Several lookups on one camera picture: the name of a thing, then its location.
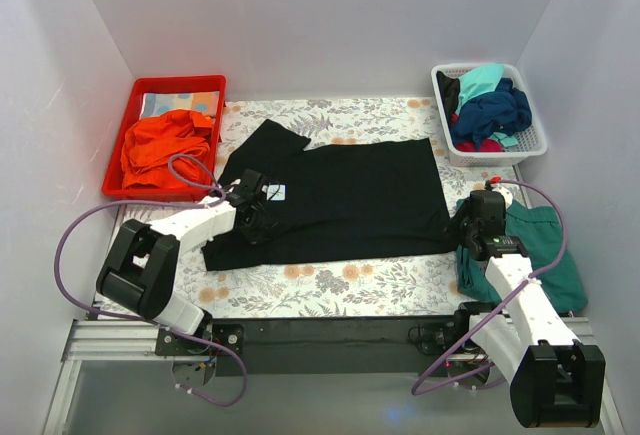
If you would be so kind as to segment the black t shirt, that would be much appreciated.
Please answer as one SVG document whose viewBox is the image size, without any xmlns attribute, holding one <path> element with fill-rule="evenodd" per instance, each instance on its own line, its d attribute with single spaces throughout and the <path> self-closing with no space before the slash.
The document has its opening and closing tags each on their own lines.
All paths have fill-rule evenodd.
<svg viewBox="0 0 640 435">
<path fill-rule="evenodd" d="M 220 181 L 254 170 L 278 189 L 261 204 L 265 241 L 238 231 L 203 249 L 207 270 L 452 252 L 450 220 L 427 138 L 312 149 L 307 137 L 267 120 L 228 158 Z"/>
</svg>

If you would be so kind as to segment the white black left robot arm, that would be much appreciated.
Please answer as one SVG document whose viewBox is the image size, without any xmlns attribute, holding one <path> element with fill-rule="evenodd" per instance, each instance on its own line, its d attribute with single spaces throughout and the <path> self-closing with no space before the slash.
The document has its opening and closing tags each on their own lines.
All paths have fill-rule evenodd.
<svg viewBox="0 0 640 435">
<path fill-rule="evenodd" d="M 188 353 L 205 353 L 213 341 L 206 325 L 211 315 L 174 292 L 178 262 L 228 233 L 252 244 L 266 241 L 276 225 L 265 211 L 268 198 L 267 177 L 247 169 L 230 186 L 165 218 L 125 221 L 99 272 L 97 292 L 145 321 L 178 332 Z"/>
</svg>

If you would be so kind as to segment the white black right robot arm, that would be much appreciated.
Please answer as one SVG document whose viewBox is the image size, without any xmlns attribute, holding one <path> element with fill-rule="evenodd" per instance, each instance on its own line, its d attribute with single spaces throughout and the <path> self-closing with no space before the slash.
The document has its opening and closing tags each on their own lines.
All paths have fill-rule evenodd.
<svg viewBox="0 0 640 435">
<path fill-rule="evenodd" d="M 464 352 L 480 348 L 509 384 L 525 428 L 585 427 L 600 419 L 605 357 L 585 344 L 553 308 L 524 243 L 506 233 L 507 202 L 498 190 L 475 190 L 447 231 L 485 263 L 485 277 L 505 307 L 472 303 L 454 314 L 452 338 Z"/>
</svg>

